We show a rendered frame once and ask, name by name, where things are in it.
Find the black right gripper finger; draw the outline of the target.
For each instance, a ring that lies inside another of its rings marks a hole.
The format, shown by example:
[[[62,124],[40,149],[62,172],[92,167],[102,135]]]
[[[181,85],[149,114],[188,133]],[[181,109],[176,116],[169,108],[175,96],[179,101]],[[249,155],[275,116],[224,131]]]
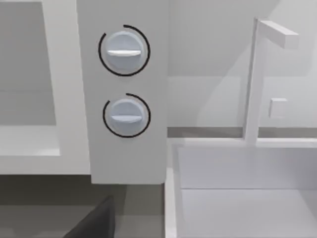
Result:
[[[107,196],[63,238],[114,238],[113,196]]]

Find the pale blue microwave knob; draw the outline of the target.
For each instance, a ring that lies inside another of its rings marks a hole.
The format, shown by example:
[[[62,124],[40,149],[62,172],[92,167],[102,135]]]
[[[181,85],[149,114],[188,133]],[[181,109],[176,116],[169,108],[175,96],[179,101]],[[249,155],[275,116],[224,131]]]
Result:
[[[136,34],[118,31],[107,37],[105,54],[112,68],[128,73],[140,67],[144,57],[144,45]]]
[[[134,99],[120,99],[111,104],[107,117],[116,133],[133,135],[142,130],[145,111]]]

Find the pale microwave oven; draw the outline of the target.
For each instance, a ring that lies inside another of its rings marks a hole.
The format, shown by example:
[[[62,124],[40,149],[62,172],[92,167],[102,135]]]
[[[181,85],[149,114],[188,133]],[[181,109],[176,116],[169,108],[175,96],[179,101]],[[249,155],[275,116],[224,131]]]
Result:
[[[44,17],[54,126],[0,126],[0,175],[89,175],[95,184],[162,184],[167,167],[169,0],[0,0],[39,3]],[[137,70],[110,66],[106,39],[118,31],[144,45]],[[116,133],[109,109],[134,99],[142,130]]]

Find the white sink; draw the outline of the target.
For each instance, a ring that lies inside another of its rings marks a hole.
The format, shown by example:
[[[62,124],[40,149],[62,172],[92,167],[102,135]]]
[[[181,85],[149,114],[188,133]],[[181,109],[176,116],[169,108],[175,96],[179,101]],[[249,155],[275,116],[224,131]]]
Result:
[[[317,238],[317,139],[170,138],[166,238]]]

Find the tall white tap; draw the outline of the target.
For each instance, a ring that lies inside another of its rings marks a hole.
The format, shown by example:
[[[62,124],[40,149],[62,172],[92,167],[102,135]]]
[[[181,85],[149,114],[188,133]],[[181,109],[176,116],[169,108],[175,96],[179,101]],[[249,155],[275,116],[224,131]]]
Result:
[[[243,139],[248,147],[256,146],[259,135],[264,70],[269,41],[282,49],[295,50],[299,45],[299,34],[272,20],[254,18],[243,126]]]

